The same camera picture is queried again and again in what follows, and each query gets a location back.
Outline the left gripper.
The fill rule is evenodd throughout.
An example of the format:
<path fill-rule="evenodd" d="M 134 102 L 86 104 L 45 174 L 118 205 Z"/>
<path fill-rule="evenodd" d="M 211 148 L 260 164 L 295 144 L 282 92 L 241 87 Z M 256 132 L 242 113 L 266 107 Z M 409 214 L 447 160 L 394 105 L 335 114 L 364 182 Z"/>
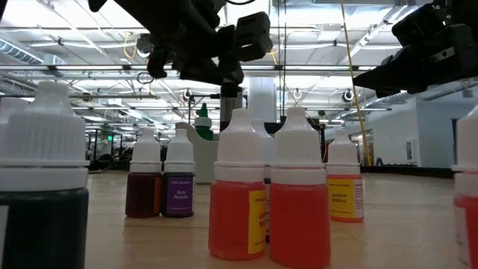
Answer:
<path fill-rule="evenodd" d="M 168 61 L 181 79 L 223 84 L 221 98 L 239 98 L 244 74 L 235 51 L 235 31 L 234 25 L 207 33 L 181 22 L 171 23 L 167 26 Z"/>

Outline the black gantry stand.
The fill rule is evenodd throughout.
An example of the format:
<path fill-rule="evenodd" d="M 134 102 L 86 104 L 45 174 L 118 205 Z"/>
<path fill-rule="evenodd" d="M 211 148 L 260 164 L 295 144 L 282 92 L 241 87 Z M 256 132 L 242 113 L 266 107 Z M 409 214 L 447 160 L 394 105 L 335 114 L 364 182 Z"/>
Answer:
<path fill-rule="evenodd" d="M 193 100 L 198 97 L 199 101 L 195 103 L 195 105 L 192 105 Z M 187 121 L 189 124 L 191 124 L 191 114 L 193 108 L 198 105 L 204 98 L 207 99 L 220 99 L 220 94 L 219 93 L 212 93 L 212 94 L 192 94 L 190 93 L 187 99 Z M 202 103 L 201 107 L 199 110 L 196 112 L 196 115 L 198 117 L 208 117 L 208 107 L 205 103 Z"/>

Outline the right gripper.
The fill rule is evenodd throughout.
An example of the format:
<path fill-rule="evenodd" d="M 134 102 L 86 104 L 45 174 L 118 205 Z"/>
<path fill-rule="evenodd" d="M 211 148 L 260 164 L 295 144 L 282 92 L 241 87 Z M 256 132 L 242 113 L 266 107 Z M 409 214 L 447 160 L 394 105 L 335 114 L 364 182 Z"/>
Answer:
<path fill-rule="evenodd" d="M 434 84 L 478 75 L 478 41 L 465 24 L 445 24 L 431 39 L 410 45 L 410 50 L 416 62 L 415 78 L 406 77 L 410 53 L 399 50 L 376 68 L 356 76 L 353 84 L 383 98 L 410 87 L 410 94 L 421 93 Z"/>

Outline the green-capped dye bottle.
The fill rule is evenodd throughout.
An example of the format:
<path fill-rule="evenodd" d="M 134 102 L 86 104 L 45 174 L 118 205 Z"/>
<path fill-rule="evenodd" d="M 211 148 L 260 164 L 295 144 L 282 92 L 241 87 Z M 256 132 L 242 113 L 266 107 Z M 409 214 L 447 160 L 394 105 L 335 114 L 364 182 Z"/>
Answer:
<path fill-rule="evenodd" d="M 208 116 L 208 107 L 206 103 L 196 112 L 197 118 L 194 120 L 194 128 L 197 134 L 204 140 L 213 140 L 214 132 L 211 130 L 212 120 Z"/>

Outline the purple food coloring bottle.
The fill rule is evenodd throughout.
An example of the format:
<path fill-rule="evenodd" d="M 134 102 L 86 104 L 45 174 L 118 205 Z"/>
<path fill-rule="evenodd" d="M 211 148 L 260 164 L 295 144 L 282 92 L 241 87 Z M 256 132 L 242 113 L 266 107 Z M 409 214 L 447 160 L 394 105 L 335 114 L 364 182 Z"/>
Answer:
<path fill-rule="evenodd" d="M 193 144 L 185 129 L 176 129 L 175 138 L 167 145 L 161 182 L 161 215 L 191 217 L 195 200 L 195 161 Z"/>

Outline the orange food coloring bottle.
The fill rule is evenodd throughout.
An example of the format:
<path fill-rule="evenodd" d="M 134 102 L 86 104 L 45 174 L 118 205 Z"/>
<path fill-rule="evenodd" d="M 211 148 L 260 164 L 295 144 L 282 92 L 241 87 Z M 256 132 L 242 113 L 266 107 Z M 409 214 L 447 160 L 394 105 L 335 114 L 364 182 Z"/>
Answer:
<path fill-rule="evenodd" d="M 228 260 L 265 252 L 265 150 L 247 109 L 235 109 L 221 131 L 211 184 L 208 249 Z"/>
<path fill-rule="evenodd" d="M 326 162 L 331 220 L 360 223 L 364 220 L 364 188 L 356 145 L 339 129 L 328 146 Z"/>
<path fill-rule="evenodd" d="M 460 262 L 478 269 L 478 105 L 456 123 L 453 210 Z"/>
<path fill-rule="evenodd" d="M 326 170 L 319 132 L 304 108 L 289 108 L 275 133 L 270 183 L 270 257 L 299 269 L 331 264 Z"/>

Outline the grey plastic bin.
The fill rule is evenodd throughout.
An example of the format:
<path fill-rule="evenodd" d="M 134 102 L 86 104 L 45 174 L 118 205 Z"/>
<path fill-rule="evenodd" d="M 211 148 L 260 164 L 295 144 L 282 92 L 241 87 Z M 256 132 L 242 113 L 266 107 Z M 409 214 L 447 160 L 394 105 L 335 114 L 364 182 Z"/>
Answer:
<path fill-rule="evenodd" d="M 217 161 L 218 142 L 203 139 L 188 123 L 176 123 L 176 129 L 184 129 L 187 132 L 188 140 L 193 144 L 196 183 L 211 184 L 214 181 L 214 163 Z"/>

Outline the white round column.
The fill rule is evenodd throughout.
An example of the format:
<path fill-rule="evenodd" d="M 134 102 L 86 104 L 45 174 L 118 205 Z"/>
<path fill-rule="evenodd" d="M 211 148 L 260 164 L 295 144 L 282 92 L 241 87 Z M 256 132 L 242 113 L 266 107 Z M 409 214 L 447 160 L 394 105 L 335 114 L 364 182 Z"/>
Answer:
<path fill-rule="evenodd" d="M 274 77 L 251 77 L 248 96 L 248 110 L 252 118 L 261 118 L 266 123 L 277 121 Z"/>

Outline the dark red food coloring bottle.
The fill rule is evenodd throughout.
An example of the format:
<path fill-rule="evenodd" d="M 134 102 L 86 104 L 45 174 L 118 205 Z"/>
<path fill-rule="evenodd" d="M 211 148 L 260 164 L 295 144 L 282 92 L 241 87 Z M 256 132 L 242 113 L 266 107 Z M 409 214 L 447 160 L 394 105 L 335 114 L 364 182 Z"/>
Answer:
<path fill-rule="evenodd" d="M 144 128 L 134 144 L 127 178 L 125 215 L 130 218 L 156 217 L 161 201 L 161 145 L 153 128 Z"/>

